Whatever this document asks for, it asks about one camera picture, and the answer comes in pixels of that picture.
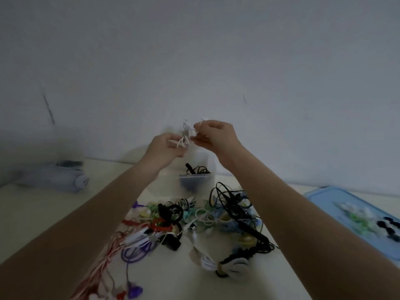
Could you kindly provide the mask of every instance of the right hand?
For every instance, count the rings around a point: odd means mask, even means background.
[[[240,150],[246,150],[238,140],[230,123],[207,120],[196,123],[196,137],[190,139],[197,145],[215,153],[223,167],[230,170],[235,156]]]

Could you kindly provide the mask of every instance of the table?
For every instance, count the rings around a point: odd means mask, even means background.
[[[84,171],[90,177],[89,185],[76,194],[58,193],[15,185],[0,188],[0,262],[37,237],[48,227],[68,215],[97,194],[104,186],[128,169],[130,164],[86,159]],[[233,176],[216,176],[233,188],[239,187]],[[299,193],[315,189],[310,186],[291,185]],[[400,199],[397,197],[354,193],[356,196],[400,217]],[[138,201],[167,201],[168,197],[154,197],[145,190]],[[272,236],[263,229],[271,242]],[[226,258],[233,241],[224,234],[212,233],[201,236],[200,247],[216,261]],[[282,252],[274,250],[268,254],[256,254],[250,260],[253,277],[245,284],[221,279],[195,266],[189,259],[191,244],[184,237],[182,246],[173,252],[164,246],[158,247],[150,256],[131,264],[129,276],[144,288],[141,300],[163,299],[310,299],[307,291],[293,272]],[[109,270],[117,284],[125,282],[125,263],[115,256]],[[107,284],[110,279],[105,276]]]

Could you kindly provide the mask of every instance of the earbud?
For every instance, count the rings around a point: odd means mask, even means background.
[[[133,282],[128,281],[127,286],[128,286],[127,288],[128,299],[137,298],[143,293],[143,288],[141,286],[136,285]]]

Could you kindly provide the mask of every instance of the blue lid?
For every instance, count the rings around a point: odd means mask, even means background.
[[[400,260],[400,242],[388,238],[384,228],[378,228],[377,232],[374,231],[375,228],[373,230],[370,228],[377,221],[383,220],[384,217],[390,217],[394,222],[400,222],[398,218],[346,190],[333,186],[307,192],[304,196],[388,258]],[[351,207],[350,209],[355,208],[357,211],[353,213],[348,211],[347,207]],[[400,229],[393,226],[390,227],[400,236]]]

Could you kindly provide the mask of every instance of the clear plastic container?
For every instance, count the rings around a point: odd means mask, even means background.
[[[185,157],[176,158],[172,164],[163,169],[157,179],[147,189],[155,196],[208,199],[215,186],[214,156],[204,149],[189,147]],[[186,174],[185,164],[207,167],[210,174]]]

